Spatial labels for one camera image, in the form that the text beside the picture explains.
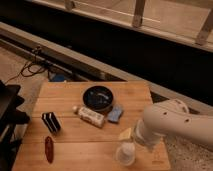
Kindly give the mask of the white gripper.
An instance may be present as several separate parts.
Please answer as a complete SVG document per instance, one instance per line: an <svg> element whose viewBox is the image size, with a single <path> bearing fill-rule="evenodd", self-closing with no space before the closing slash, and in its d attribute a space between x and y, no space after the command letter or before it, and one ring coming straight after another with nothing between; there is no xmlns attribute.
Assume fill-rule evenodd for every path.
<svg viewBox="0 0 213 171"><path fill-rule="evenodd" d="M133 128L127 128L119 135L120 141L131 141L132 137L136 143L145 146L150 152L160 142L162 135L158 135L152 132L144 123L142 119L139 119Z"/></svg>

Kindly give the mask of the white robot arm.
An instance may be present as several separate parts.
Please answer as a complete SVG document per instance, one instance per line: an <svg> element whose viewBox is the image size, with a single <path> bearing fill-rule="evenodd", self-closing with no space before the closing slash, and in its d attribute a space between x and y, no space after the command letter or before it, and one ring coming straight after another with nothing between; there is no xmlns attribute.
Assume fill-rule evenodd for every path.
<svg viewBox="0 0 213 171"><path fill-rule="evenodd" d="M177 135L213 151L213 116L196 115L179 99L146 106L136 125L119 135L120 141L135 141L152 149L166 135Z"/></svg>

